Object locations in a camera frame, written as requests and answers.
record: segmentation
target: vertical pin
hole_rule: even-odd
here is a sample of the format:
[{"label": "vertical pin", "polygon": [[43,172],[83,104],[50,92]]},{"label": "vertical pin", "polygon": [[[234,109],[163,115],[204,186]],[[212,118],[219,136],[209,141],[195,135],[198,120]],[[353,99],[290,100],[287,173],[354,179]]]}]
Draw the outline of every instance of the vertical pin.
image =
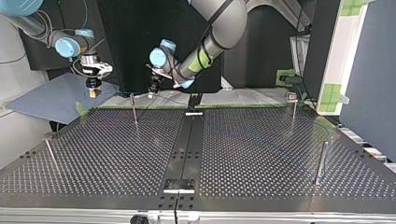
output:
[{"label": "vertical pin", "polygon": [[320,182],[320,179],[323,177],[322,171],[323,171],[324,162],[325,162],[325,159],[326,159],[326,154],[327,154],[328,147],[329,147],[329,142],[324,141],[323,145],[322,145],[321,154],[320,154],[317,176],[315,178],[315,185],[318,185],[319,182]]},{"label": "vertical pin", "polygon": [[297,93],[291,91],[286,93],[286,100],[288,103],[294,104],[294,108],[293,108],[293,121],[294,121],[296,118],[297,104],[298,104]]},{"label": "vertical pin", "polygon": [[53,152],[52,152],[52,147],[50,146],[50,140],[46,139],[45,141],[46,141],[47,147],[49,148],[50,156],[52,157],[53,160],[55,160],[55,156],[53,155]]}]

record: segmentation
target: metal post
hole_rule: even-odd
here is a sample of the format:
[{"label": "metal post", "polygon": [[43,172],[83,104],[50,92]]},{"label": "metal post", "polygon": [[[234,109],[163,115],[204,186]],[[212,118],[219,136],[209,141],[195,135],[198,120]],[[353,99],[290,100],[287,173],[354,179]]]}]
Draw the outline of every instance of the metal post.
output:
[{"label": "metal post", "polygon": [[49,148],[50,156],[52,157],[53,160],[55,160],[55,156],[53,155],[53,152],[52,152],[52,147],[50,147],[50,140],[46,139],[45,141],[46,141],[47,147]]},{"label": "metal post", "polygon": [[325,162],[325,159],[326,159],[326,154],[327,154],[328,147],[329,147],[329,142],[324,141],[323,145],[322,145],[322,151],[321,151],[321,154],[320,154],[318,172],[317,172],[317,176],[316,176],[316,179],[315,179],[315,185],[318,185],[320,179],[323,177],[322,176],[322,171],[323,171],[324,162]]},{"label": "metal post", "polygon": [[298,102],[294,103],[294,110],[293,110],[293,122],[294,122],[294,120],[295,120],[295,118],[296,118],[297,103],[298,103]]},{"label": "metal post", "polygon": [[136,116],[136,110],[134,109],[134,94],[131,94],[131,104],[132,104],[132,109],[134,110],[134,123],[137,124],[137,116]]}]

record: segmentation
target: gray mat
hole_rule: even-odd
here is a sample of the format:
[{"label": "gray mat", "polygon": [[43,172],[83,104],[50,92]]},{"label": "gray mat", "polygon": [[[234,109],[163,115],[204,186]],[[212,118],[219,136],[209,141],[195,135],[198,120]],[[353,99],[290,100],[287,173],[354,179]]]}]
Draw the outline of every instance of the gray mat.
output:
[{"label": "gray mat", "polygon": [[82,107],[88,110],[99,106],[118,89],[117,86],[104,82],[103,93],[96,99],[91,99],[85,80],[85,77],[64,74],[12,101],[7,108],[68,124],[79,117],[76,103],[81,103]]}]

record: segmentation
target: black cable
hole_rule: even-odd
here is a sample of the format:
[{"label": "black cable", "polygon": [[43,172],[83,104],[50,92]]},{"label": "black cable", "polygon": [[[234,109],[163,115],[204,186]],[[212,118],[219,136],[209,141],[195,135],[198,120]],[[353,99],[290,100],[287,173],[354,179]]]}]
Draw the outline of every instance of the black cable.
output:
[{"label": "black cable", "polygon": [[297,20],[297,27],[296,27],[297,34],[296,34],[296,41],[295,41],[296,42],[295,44],[296,44],[297,65],[298,65],[298,69],[300,70],[300,77],[301,77],[301,80],[303,81],[303,85],[304,85],[304,89],[306,91],[306,94],[308,95],[309,99],[311,100],[312,105],[314,106],[315,110],[318,110],[317,106],[314,103],[314,99],[312,98],[311,94],[308,91],[308,88],[306,87],[305,80],[304,80],[304,71],[301,69],[300,62],[298,60],[298,58],[299,58],[298,45],[297,45],[298,34],[299,34],[298,28],[300,26],[300,20],[301,20],[301,15],[303,14],[303,10],[304,10],[304,4],[301,4],[300,13],[298,15],[298,20]]},{"label": "black cable", "polygon": [[201,61],[201,56],[200,56],[201,49],[204,49],[205,56],[209,60],[209,65],[212,64],[212,59],[210,58],[210,55],[207,52],[207,49],[205,47],[205,36],[207,35],[207,32],[209,31],[210,27],[211,27],[211,25],[208,25],[206,27],[203,35],[201,36],[201,39],[200,39],[199,44],[198,44],[198,47],[197,47],[197,59],[198,59],[199,65],[201,66],[202,69],[205,69],[206,67],[204,67],[204,65],[202,64],[202,61]]},{"label": "black cable", "polygon": [[16,59],[16,60],[13,60],[13,61],[9,61],[9,62],[2,62],[2,63],[0,63],[0,64],[19,62],[19,61],[22,60],[25,56],[26,56],[26,52],[25,52],[19,59]]}]

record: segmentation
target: green tape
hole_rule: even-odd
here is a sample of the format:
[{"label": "green tape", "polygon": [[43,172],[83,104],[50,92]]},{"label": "green tape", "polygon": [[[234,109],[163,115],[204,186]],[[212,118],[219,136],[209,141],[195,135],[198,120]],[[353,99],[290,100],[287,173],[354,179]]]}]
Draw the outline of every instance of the green tape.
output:
[{"label": "green tape", "polygon": [[364,5],[363,0],[346,0],[341,8],[341,16],[359,16],[361,14],[361,7]]},{"label": "green tape", "polygon": [[276,86],[291,87],[292,84],[286,84],[286,82],[280,80],[280,77],[294,77],[295,74],[296,74],[296,71],[294,69],[277,70],[276,71]]},{"label": "green tape", "polygon": [[191,64],[190,64],[190,66],[189,66],[189,69],[192,71],[192,72],[199,72],[199,71],[201,71],[203,68],[208,68],[208,67],[210,67],[210,61],[213,59],[213,57],[212,56],[209,56],[209,57],[207,57],[206,56],[206,54],[205,54],[205,52],[203,51],[203,50],[201,50],[201,52],[199,53],[199,58],[201,59],[201,64],[204,66],[204,67],[202,67],[200,64],[199,64],[199,61],[198,61],[198,58],[196,58]]},{"label": "green tape", "polygon": [[335,112],[335,109],[341,100],[341,84],[326,83],[321,95],[319,111]]},{"label": "green tape", "polygon": [[88,114],[88,110],[85,110],[80,102],[76,102],[76,110],[82,117]]},{"label": "green tape", "polygon": [[[135,109],[161,110],[161,109],[187,109],[186,105],[137,105]],[[99,109],[133,109],[131,105],[103,105]]]}]

